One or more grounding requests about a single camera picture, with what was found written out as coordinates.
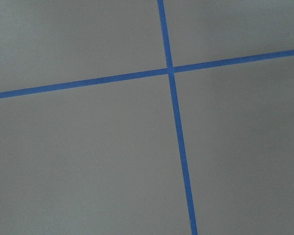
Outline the blue tape strip lengthwise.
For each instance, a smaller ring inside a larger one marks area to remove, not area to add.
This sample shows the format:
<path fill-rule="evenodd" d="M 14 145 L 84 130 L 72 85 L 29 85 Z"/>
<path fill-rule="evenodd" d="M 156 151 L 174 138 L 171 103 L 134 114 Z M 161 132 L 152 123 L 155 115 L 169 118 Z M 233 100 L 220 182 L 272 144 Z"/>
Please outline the blue tape strip lengthwise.
<path fill-rule="evenodd" d="M 164 53 L 165 53 L 165 59 L 166 59 L 167 74 L 169 79 L 171 102 L 172 102 L 173 116 L 174 116 L 175 129 L 176 129 L 176 135 L 177 135 L 177 141 L 178 141 L 178 149 L 179 149 L 179 155 L 180 155 L 180 162 L 181 162 L 184 189 L 185 189 L 185 195 L 186 195 L 186 201 L 187 201 L 191 234 L 197 235 L 198 230 L 197 230 L 197 224 L 196 224 L 196 213 L 194 208 L 191 179 L 189 175 L 188 160 L 187 160 L 184 135 L 183 135 L 183 127 L 182 127 L 181 115 L 180 115 L 180 109 L 179 109 L 177 87 L 176 87 L 175 73 L 174 73 L 173 62 L 172 62 L 172 53 L 171 53 L 170 38 L 169 38 L 169 31 L 168 31 L 164 1 L 158 0 L 157 5 L 158 5 L 158 11 L 159 11 L 159 17 L 160 17 L 160 23 L 161 23 Z"/>

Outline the blue tape strip crosswise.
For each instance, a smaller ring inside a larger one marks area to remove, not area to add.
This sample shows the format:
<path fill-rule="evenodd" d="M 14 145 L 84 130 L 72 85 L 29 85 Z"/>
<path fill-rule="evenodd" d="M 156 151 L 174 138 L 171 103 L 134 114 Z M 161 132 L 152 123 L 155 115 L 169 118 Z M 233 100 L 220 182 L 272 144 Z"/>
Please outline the blue tape strip crosswise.
<path fill-rule="evenodd" d="M 203 70 L 203 69 L 209 69 L 209 68 L 215 68 L 215 67 L 250 63 L 250 62 L 270 60 L 270 59 L 276 59 L 276 58 L 282 58 L 282 57 L 291 57 L 291 56 L 294 56 L 294 49 L 176 66 L 173 68 L 173 72 L 179 73 L 179 72 L 186 72 L 186 71 Z M 66 89 L 72 89 L 72 88 L 78 88 L 78 87 L 105 84 L 105 83 L 113 83 L 113 82 L 119 82 L 119 81 L 165 75 L 165 74 L 168 74 L 168 69 L 156 69 L 156 70 L 147 70 L 147 71 L 140 71 L 140 72 L 134 72 L 134 73 L 127 73 L 127 74 L 119 74 L 119 75 L 113 75 L 113 76 L 107 76 L 107 77 L 79 80 L 79 81 L 73 81 L 73 82 L 67 82 L 67 83 L 59 83 L 59 84 L 53 84 L 53 85 L 18 89 L 18 90 L 0 92 L 0 99 L 22 96 L 22 95 L 29 95 L 29 94 L 53 92 L 53 91 L 66 90 Z"/>

